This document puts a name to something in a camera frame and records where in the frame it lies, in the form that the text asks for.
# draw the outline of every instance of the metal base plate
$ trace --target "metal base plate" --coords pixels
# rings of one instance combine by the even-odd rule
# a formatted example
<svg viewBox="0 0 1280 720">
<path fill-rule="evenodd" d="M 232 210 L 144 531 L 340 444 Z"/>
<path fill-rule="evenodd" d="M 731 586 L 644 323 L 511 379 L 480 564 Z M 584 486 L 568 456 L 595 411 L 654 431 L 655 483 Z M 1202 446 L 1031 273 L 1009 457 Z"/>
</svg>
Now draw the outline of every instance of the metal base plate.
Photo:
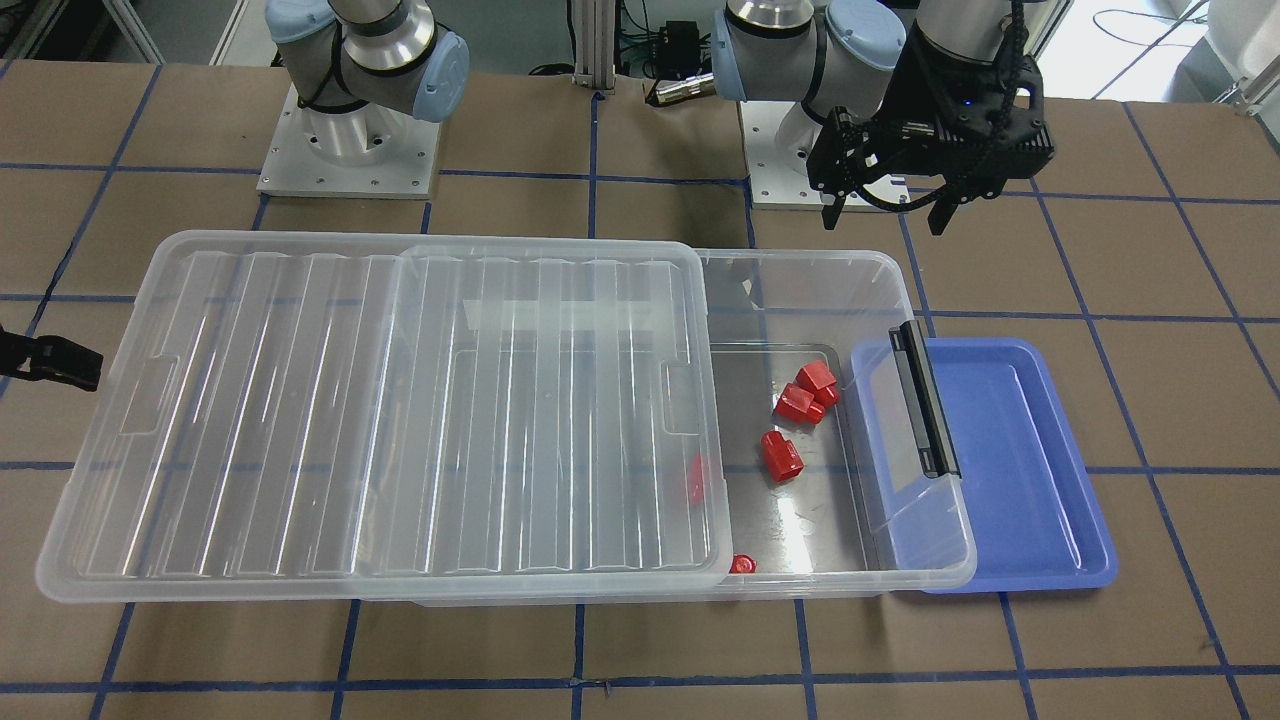
<svg viewBox="0 0 1280 720">
<path fill-rule="evenodd" d="M 742 119 L 742 146 L 746 151 L 746 168 L 751 174 L 751 201 L 756 208 L 774 210 L 812 210 L 822 208 L 822 197 L 809 188 L 809 178 L 792 170 L 782 159 L 773 137 L 782 124 L 782 118 L 791 110 L 794 102 L 771 102 L 754 100 L 739 102 Z M 906 202 L 910 195 L 906 181 L 897 176 L 886 176 L 869 190 L 890 202 Z M 845 201 L 845 211 L 877 213 L 858 196 Z"/>
<path fill-rule="evenodd" d="M 291 86 L 275 123 L 259 192 L 276 197 L 383 197 L 428 200 L 435 176 L 440 126 L 406 118 L 404 136 L 381 163 L 344 167 L 311 149 L 298 94 Z"/>
</svg>

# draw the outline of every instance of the red plastic part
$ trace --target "red plastic part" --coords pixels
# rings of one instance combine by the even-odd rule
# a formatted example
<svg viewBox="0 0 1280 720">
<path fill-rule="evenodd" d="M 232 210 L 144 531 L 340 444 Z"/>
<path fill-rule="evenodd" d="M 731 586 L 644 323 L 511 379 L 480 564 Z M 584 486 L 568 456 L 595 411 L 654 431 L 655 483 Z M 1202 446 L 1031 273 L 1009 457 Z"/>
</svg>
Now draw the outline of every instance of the red plastic part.
<svg viewBox="0 0 1280 720">
<path fill-rule="evenodd" d="M 827 386 L 813 393 L 813 398 L 817 400 L 823 407 L 831 407 L 832 405 L 840 402 L 840 391 L 836 389 L 836 386 Z"/>
<path fill-rule="evenodd" d="M 698 507 L 705 500 L 707 489 L 703 483 L 703 454 L 694 454 L 694 462 L 689 466 L 689 505 Z"/>
<path fill-rule="evenodd" d="M 755 571 L 755 560 L 750 555 L 735 555 L 728 571 L 731 575 L 750 575 Z"/>
<path fill-rule="evenodd" d="M 840 402 L 840 391 L 836 388 L 836 375 L 822 360 L 814 360 L 796 373 L 796 384 L 812 392 L 824 407 Z"/>
<path fill-rule="evenodd" d="M 792 423 L 813 424 L 820 423 L 823 415 L 827 414 L 827 409 L 814 398 L 812 392 L 795 383 L 787 383 L 787 387 L 782 388 L 782 395 L 778 396 L 778 404 L 773 406 L 773 411 Z"/>
<path fill-rule="evenodd" d="M 782 437 L 778 430 L 769 430 L 760 438 L 760 447 L 764 450 L 764 466 L 773 475 L 773 482 L 783 483 L 804 470 L 804 460 L 796 446 Z"/>
</svg>

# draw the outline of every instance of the grid of blue tape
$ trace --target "grid of blue tape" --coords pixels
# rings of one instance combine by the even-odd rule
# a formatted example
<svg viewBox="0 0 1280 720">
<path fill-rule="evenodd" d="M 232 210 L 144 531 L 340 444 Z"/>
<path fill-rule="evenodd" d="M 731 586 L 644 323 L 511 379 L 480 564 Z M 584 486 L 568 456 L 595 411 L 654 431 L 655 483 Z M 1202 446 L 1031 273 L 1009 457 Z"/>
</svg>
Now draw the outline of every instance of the grid of blue tape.
<svg viewBox="0 0 1280 720">
<path fill-rule="evenodd" d="M 0 65 L 0 79 L 8 73 L 12 61 L 6 61 Z M 0 169 L 36 169 L 36 170 L 86 170 L 86 172 L 101 172 L 104 173 L 102 181 L 99 184 L 93 199 L 90 202 L 88 209 L 84 213 L 83 219 L 76 229 L 74 236 L 64 254 L 61 261 L 59 263 L 52 278 L 49 282 L 49 287 L 41 295 L 27 295 L 27 293 L 0 293 L 0 301 L 32 301 L 37 302 L 36 311 L 28 323 L 27 334 L 33 334 L 41 318 L 44 316 L 45 309 L 49 302 L 133 302 L 133 296 L 110 296 L 110 295 L 59 295 L 55 292 L 67 265 L 70 263 L 72 256 L 76 252 L 81 240 L 84 236 L 84 231 L 88 228 L 93 218 L 93 213 L 97 209 L 106 187 L 115 173 L 218 173 L 218 174 L 257 174 L 257 169 L 250 168 L 182 168 L 182 167 L 122 167 L 120 158 L 124 155 L 124 150 L 137 128 L 138 120 L 142 117 L 143 110 L 147 106 L 147 101 L 151 97 L 151 92 L 155 88 L 156 79 L 161 68 L 156 68 L 138 101 L 137 109 L 125 129 L 124 137 L 120 140 L 120 145 L 115 151 L 109 165 L 58 165 L 58 164 L 45 164 L 45 163 L 5 163 L 0 161 Z M 755 229 L 751 223 L 751 192 L 750 184 L 746 179 L 740 178 L 708 178 L 708 179 L 669 179 L 669 178 L 649 178 L 649 177 L 625 177 L 625 176 L 602 176 L 598 173 L 598 158 L 599 158 L 599 102 L 604 101 L 603 95 L 594 95 L 591 97 L 590 113 L 591 113 L 591 133 L 590 133 L 590 172 L 588 174 L 573 174 L 573 173 L 522 173 L 522 172 L 484 172 L 484 170 L 466 170 L 466 169 L 444 169 L 440 170 L 443 176 L 479 176 L 479 177 L 511 177 L 511 178 L 531 178 L 531 179 L 572 179 L 572 181 L 586 181 L 589 183 L 589 209 L 588 209 L 588 228 L 586 236 L 595 237 L 596 231 L 596 187 L 600 182 L 621 182 L 621 183 L 655 183 L 655 184 L 719 184 L 737 187 L 742 192 L 744 211 L 746 215 L 746 241 L 749 247 L 755 247 Z M 411 691 L 411 689 L 563 689 L 571 692 L 571 717 L 579 720 L 581 717 L 582 708 L 582 691 L 585 688 L 611 688 L 611 687 L 687 687 L 687 685 L 801 685 L 805 691 L 805 703 L 806 703 L 806 716 L 810 720 L 817 720 L 819 717 L 818 702 L 815 697 L 814 688 L 817 685 L 824 684 L 851 684 L 851 683 L 950 683 L 950 682 L 992 682 L 992 680 L 1016 680 L 1021 688 L 1023 697 L 1027 705 L 1027 714 L 1030 720 L 1037 719 L 1036 701 L 1032 693 L 1032 680 L 1044 680 L 1044 679 L 1074 679 L 1074 678 L 1130 678 L 1130 676 L 1222 676 L 1226 679 L 1231 694 L 1235 700 L 1236 708 L 1242 720 L 1248 720 L 1249 712 L 1245 707 L 1244 698 L 1240 694 L 1239 687 L 1236 684 L 1236 678 L 1242 675 L 1277 675 L 1280 674 L 1280 665 L 1233 665 L 1217 635 L 1213 626 L 1213 620 L 1210 616 L 1208 607 L 1204 603 L 1204 598 L 1201 593 L 1199 584 L 1196 580 L 1196 575 L 1192 571 L 1190 564 L 1187 560 L 1187 555 L 1183 550 L 1181 541 L 1179 539 L 1178 530 L 1174 525 L 1174 520 L 1169 514 L 1169 509 L 1165 503 L 1164 496 L 1161 493 L 1160 486 L 1156 482 L 1158 475 L 1165 474 L 1222 474 L 1222 475 L 1261 475 L 1261 477 L 1280 477 L 1280 468 L 1194 468 L 1194 466 L 1155 466 L 1147 460 L 1146 451 L 1142 445 L 1142 438 L 1138 436 L 1137 427 L 1134 425 L 1133 416 L 1129 413 L 1129 407 L 1125 398 L 1120 391 L 1119 382 L 1116 380 L 1115 372 L 1107 357 L 1106 348 L 1102 345 L 1101 337 L 1097 332 L 1097 320 L 1121 320 L 1121 322 L 1165 322 L 1165 323 L 1233 323 L 1240 329 L 1249 350 L 1262 369 L 1263 375 L 1271 386 L 1272 392 L 1280 398 L 1280 389 L 1277 389 L 1275 377 L 1271 369 L 1266 365 L 1262 359 L 1253 338 L 1249 334 L 1249 324 L 1275 324 L 1280 323 L 1280 318 L 1248 318 L 1242 316 L 1234 302 L 1231 301 L 1225 284 L 1222 283 L 1217 270 L 1213 268 L 1208 254 L 1206 252 L 1203 243 L 1201 242 L 1196 228 L 1193 227 L 1190 219 L 1187 215 L 1184 205 L 1189 204 L 1221 204 L 1221 205 L 1280 205 L 1280 199 L 1276 200 L 1231 200 L 1220 197 L 1180 197 L 1165 176 L 1164 168 L 1161 168 L 1158 159 L 1156 158 L 1146 135 L 1142 131 L 1137 118 L 1134 118 L 1132 110 L 1128 105 L 1124 105 L 1124 110 L 1133 126 L 1134 133 L 1137 135 L 1143 149 L 1158 174 L 1161 182 L 1164 183 L 1167 196 L 1117 196 L 1117 195 L 1089 195 L 1089 193 L 1069 193 L 1069 192 L 1044 192 L 1039 188 L 1036 181 L 1032 181 L 1032 192 L 1024 191 L 1011 191 L 1006 195 L 1011 196 L 1024 196 L 1034 197 L 1039 205 L 1041 213 L 1044 217 L 1046 225 L 1048 227 L 1050 234 L 1053 240 L 1055 247 L 1066 270 L 1068 279 L 1070 281 L 1071 288 L 1075 293 L 1076 302 L 1079 304 L 1080 311 L 1075 313 L 1019 313 L 1019 311 L 952 311 L 952 310 L 937 310 L 929 305 L 928 296 L 924 288 L 924 281 L 919 272 L 919 261 L 915 251 L 915 243 L 911 238 L 910 228 L 904 217 L 899 217 L 899 227 L 902 233 L 902 241 L 908 252 L 910 261 L 911 281 L 915 284 L 916 292 L 919 295 L 920 310 L 916 315 L 924 322 L 931 336 L 936 334 L 934 318 L 1028 318 L 1028 319 L 1070 319 L 1070 320 L 1083 320 L 1092 336 L 1094 348 L 1102 361 L 1102 366 L 1106 372 L 1107 380 L 1111 386 L 1111 391 L 1120 406 L 1121 415 L 1125 421 L 1125 427 L 1129 432 L 1130 439 L 1134 443 L 1139 457 L 1138 466 L 1089 466 L 1088 471 L 1093 474 L 1125 474 L 1125 475 L 1142 475 L 1147 479 L 1148 487 L 1160 510 L 1161 519 L 1164 520 L 1165 529 L 1169 533 L 1170 542 L 1174 546 L 1175 553 L 1178 556 L 1179 564 L 1181 566 L 1183 574 L 1185 577 L 1188 589 L 1196 601 L 1197 609 L 1199 610 L 1201 619 L 1204 624 L 1204 629 L 1208 633 L 1210 642 L 1212 643 L 1219 662 L 1216 665 L 1192 665 L 1192 666 L 1123 666 L 1123 667 L 1065 667 L 1065 669 L 1029 669 L 1023 656 L 1021 643 L 1018 635 L 1018 624 L 1014 618 L 1012 605 L 1010 603 L 1007 593 L 998 593 L 1000 606 L 1004 614 L 1006 630 L 1009 633 L 1009 641 L 1014 655 L 1015 669 L 1014 670 L 975 670 L 975 671 L 950 671 L 950 673 L 814 673 L 813 664 L 809 657 L 809 630 L 805 620 L 805 605 L 804 601 L 796 600 L 795 603 L 795 623 L 796 623 L 796 639 L 800 650 L 800 674 L 776 674 L 776 675 L 749 675 L 749 676 L 686 676 L 686 678 L 668 678 L 668 676 L 628 676 L 628 678 L 612 678 L 609 680 L 591 680 L 586 679 L 586 667 L 584 667 L 584 648 L 586 641 L 586 607 L 579 605 L 575 610 L 573 621 L 573 669 L 568 678 L 506 678 L 506 679 L 388 679 L 388 680 L 349 680 L 348 671 L 351 667 L 351 656 L 355 647 L 356 635 L 360 623 L 361 601 L 351 601 L 347 626 L 343 637 L 342 652 L 339 656 L 338 669 L 334 680 L 317 680 L 317 682 L 248 682 L 248 680 L 189 680 L 189 682 L 118 682 L 114 679 L 115 666 L 119 661 L 120 652 L 123 651 L 125 638 L 129 630 L 129 623 L 133 618 L 134 603 L 127 603 L 120 614 L 120 620 L 116 626 L 116 633 L 111 643 L 111 650 L 108 653 L 106 664 L 102 669 L 101 679 L 96 683 L 0 683 L 0 693 L 93 693 L 95 702 L 90 712 L 91 719 L 97 719 L 101 715 L 104 702 L 106 696 L 110 693 L 146 693 L 146 692 L 332 692 L 333 703 L 330 717 L 338 719 L 342 715 L 343 698 L 348 692 L 369 692 L 369 691 Z M 1071 269 L 1070 260 L 1068 259 L 1065 247 L 1061 238 L 1057 234 L 1057 228 L 1053 224 L 1053 218 L 1050 214 L 1048 206 L 1044 202 L 1046 199 L 1051 197 L 1065 197 L 1065 199 L 1080 199 L 1080 200 L 1125 200 L 1125 201 L 1147 201 L 1147 202 L 1171 202 L 1178 209 L 1178 213 L 1187 228 L 1188 234 L 1194 242 L 1197 251 L 1204 263 L 1206 269 L 1210 272 L 1213 282 L 1226 302 L 1230 316 L 1217 318 L 1217 316 L 1180 316 L 1180 315 L 1108 315 L 1108 314 L 1094 314 L 1088 309 L 1084 295 L 1080 286 L 1075 278 L 1075 273 Z M 268 197 L 262 196 L 259 204 L 257 214 L 253 219 L 252 229 L 259 229 L 262 223 L 262 218 L 268 208 Z M 431 218 L 431 204 L 428 202 L 421 220 L 421 232 L 428 232 Z M 3 397 L 5 388 L 8 387 L 6 379 L 0 379 L 0 397 Z M 69 461 L 0 461 L 0 470 L 69 470 L 73 462 Z"/>
</svg>

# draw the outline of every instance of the light blue joint cover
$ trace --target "light blue joint cover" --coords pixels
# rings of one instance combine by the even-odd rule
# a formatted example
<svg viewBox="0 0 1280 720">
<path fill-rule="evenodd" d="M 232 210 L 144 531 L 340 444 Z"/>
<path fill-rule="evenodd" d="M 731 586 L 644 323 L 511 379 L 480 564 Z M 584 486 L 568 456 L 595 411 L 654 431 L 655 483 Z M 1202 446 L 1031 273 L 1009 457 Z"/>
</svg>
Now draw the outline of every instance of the light blue joint cover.
<svg viewBox="0 0 1280 720">
<path fill-rule="evenodd" d="M 716 72 L 717 95 L 724 100 L 746 101 L 746 88 L 733 56 L 733 37 L 728 32 L 724 10 L 717 12 L 712 19 L 712 70 Z"/>
<path fill-rule="evenodd" d="M 266 28 L 271 42 L 287 45 L 329 27 L 337 18 L 329 0 L 268 0 Z"/>
<path fill-rule="evenodd" d="M 467 73 L 471 70 L 471 50 L 467 41 L 457 33 L 447 31 L 435 42 L 435 50 L 426 61 L 422 83 L 413 99 L 413 117 L 431 123 L 443 123 L 462 102 L 462 91 L 467 87 Z"/>
<path fill-rule="evenodd" d="M 892 70 L 906 45 L 906 29 L 893 10 L 876 0 L 832 0 L 827 6 L 831 35 L 845 50 L 878 70 Z"/>
</svg>

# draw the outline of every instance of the black latch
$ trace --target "black latch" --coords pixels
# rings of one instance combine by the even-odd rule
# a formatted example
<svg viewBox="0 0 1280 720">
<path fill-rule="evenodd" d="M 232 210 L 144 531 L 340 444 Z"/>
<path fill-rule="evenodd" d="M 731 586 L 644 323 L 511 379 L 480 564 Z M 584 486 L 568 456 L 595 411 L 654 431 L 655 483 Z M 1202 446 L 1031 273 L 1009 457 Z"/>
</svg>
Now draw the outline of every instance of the black latch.
<svg viewBox="0 0 1280 720">
<path fill-rule="evenodd" d="M 920 469 L 927 478 L 948 473 L 959 475 L 960 462 L 951 445 L 951 430 L 942 414 L 942 397 L 933 379 L 933 365 L 929 363 L 919 325 L 908 320 L 897 329 L 890 331 L 888 337 L 893 345 L 902 395 L 906 396 L 906 411 L 911 416 L 915 447 L 920 454 Z"/>
<path fill-rule="evenodd" d="M 58 336 L 26 336 L 0 325 L 0 375 L 54 380 L 93 392 L 102 375 L 102 356 Z"/>
</svg>

